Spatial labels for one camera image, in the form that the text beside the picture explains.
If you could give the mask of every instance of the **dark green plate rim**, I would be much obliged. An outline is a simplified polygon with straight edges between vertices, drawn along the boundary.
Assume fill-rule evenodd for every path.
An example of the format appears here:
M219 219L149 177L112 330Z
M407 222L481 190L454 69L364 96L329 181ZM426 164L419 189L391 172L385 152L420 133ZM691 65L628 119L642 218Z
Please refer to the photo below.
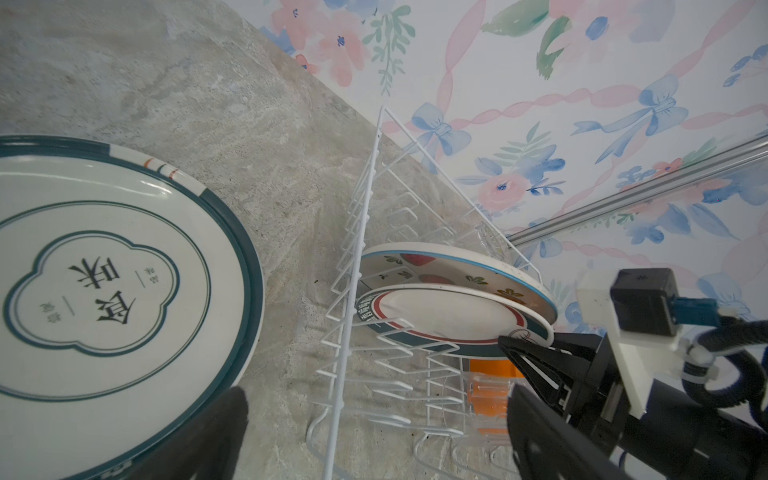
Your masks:
M196 195L183 185L170 180L154 170L132 164L129 161L110 155L110 144L97 141L83 140L71 137L56 137L48 135L5 135L0 136L0 158L14 157L17 155L41 155L46 157L72 157L85 160L100 161L107 164L135 170L144 175L162 181L166 185L180 191L189 197L203 210L205 210L227 235L237 259L240 261L240 269L243 274L243 287L245 290L243 319L240 323L240 331L237 334L227 361L219 371L216 378L203 392L203 394L184 413L167 425L159 433L153 435L147 441L125 452L123 455L113 458L109 462L97 465L93 468L67 477L64 480L86 480L101 476L105 472L112 475L128 473L126 463L135 463L141 456L146 455L153 445L170 435L181 424L191 418L195 412L204 408L215 400L222 392L229 389L246 367L253 347L259 337L259 331L264 312L264 282L261 271L261 263L253 243L243 224L235 217L235 214L224 202L207 188L200 195Z

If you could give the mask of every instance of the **plate rim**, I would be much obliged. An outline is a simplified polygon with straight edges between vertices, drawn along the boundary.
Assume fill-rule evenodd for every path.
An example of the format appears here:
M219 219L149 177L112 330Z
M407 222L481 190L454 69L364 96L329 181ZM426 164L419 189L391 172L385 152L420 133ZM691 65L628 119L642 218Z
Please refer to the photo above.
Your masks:
M214 219L230 241L240 264L240 271L243 274L243 318L240 321L240 329L232 345L230 355L211 384L192 405L149 439L122 455L62 480L86 480L112 472L118 475L133 465L135 460L151 452L157 443L194 416L198 410L210 404L224 390L240 381L253 357L263 325L265 291L261 262L245 226L213 191L184 172L181 172L179 178L179 180L184 179L183 183L179 180L173 180L173 175L180 170L162 161L159 161L161 165L156 170L152 170L149 166L152 165L152 161L156 160L155 157L120 145L76 137L38 134L0 135L0 160L22 155L100 161L134 170L159 180L178 190ZM164 167L169 167L172 171L168 175L164 175L161 173ZM202 187L199 194L191 190L195 187L197 187L196 190L200 190Z
M434 250L428 250L428 248L435 248L437 251ZM499 259L496 259L494 257L490 257L488 255L483 255L482 253L477 253L473 250L467 250L465 248L460 247L454 247L450 245L442 245L440 243L430 243L430 242L391 242L391 243L381 243L380 245L376 245L374 247L370 247L369 249L362 252L361 259L372 256L373 254L384 254L384 253L415 253L415 254L428 254L432 253L440 258L451 258L456 260L461 260L463 263L470 263L473 265L480 266L482 268L485 268L487 270L494 271L495 273L499 273L501 275L510 276L512 275L514 278L511 280L515 280L519 283L522 283L524 286L529 288L530 290L533 290L534 292L538 293L538 295L544 299L544 301L552 308L554 312L554 319L550 323L549 320L545 321L552 325L555 323L558 319L558 308L554 304L554 301L548 294L549 289L541 282L533 278L532 276L528 275L526 272L520 270L519 268L509 265L506 262L502 262Z
M365 292L363 295L358 297L357 300L355 300L355 309L357 310L359 302L368 296L377 296L378 294L382 292L391 292L396 290L443 290L443 291L449 291L454 293L464 293L466 295L472 295L472 296L478 296L481 298L485 298L487 300L498 302L504 306L507 306L509 308L512 308L514 310L521 310L523 313L526 313L530 316L533 316L538 322L540 322L542 325L545 326L545 329L547 330L550 338L549 345L545 346L545 348L549 347L552 342L554 342L554 328L552 325L547 322L547 320L540 314L536 313L534 310L531 310L530 308L526 307L525 305L521 305L519 303L513 302L512 300L506 299L503 296L495 295L494 293L488 293L483 292L481 290L475 290L472 288L468 288L466 286L459 286L459 285L446 285L444 283L400 283L397 285L390 285L390 286L381 286L377 289L370 290L369 292ZM448 356L456 356L456 357L462 357L462 358L468 358L468 359L488 359L488 358L496 358L496 357L481 357L481 356L467 356L467 355L459 355L457 353L446 353Z

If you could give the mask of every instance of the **plate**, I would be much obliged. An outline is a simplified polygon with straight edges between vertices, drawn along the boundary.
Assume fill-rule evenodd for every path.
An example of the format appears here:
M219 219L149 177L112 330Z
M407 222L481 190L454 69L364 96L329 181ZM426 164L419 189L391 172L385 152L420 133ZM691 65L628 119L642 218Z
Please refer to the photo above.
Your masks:
M0 137L0 192L0 478L120 475L242 375L256 251L203 184L116 145Z
M541 282L471 250L437 243L384 243L362 253L360 273L360 281L371 290L399 283L465 286L527 306L550 324L558 319L558 308Z
M413 325L390 339L409 346L447 341L458 345L451 356L506 358L498 348L500 335L524 339L541 346L554 340L552 326L541 315L493 293L438 283L406 283L384 286L361 295L357 315L363 322L394 319L369 325L376 332L404 328L396 319ZM442 351L450 346L426 347Z

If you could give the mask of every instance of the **cloud-shaped emblem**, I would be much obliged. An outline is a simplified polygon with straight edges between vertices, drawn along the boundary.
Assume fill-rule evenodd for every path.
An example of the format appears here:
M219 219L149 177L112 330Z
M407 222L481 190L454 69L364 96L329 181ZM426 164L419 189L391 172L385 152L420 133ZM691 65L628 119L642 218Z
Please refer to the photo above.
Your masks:
M121 355L154 337L178 286L165 253L114 233L74 232L37 255L6 296L3 315L31 345Z

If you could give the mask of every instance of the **floral wallpaper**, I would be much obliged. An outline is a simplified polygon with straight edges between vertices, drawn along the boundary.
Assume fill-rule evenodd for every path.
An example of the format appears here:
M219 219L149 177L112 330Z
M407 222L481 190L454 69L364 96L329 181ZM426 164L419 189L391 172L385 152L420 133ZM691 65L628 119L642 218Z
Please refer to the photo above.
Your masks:
M759 161L589 220L521 252L553 293L557 331L597 332L581 317L575 293L591 269L671 268L680 295L707 296L744 319L766 319L768 164Z
M767 0L225 1L507 233L768 134Z

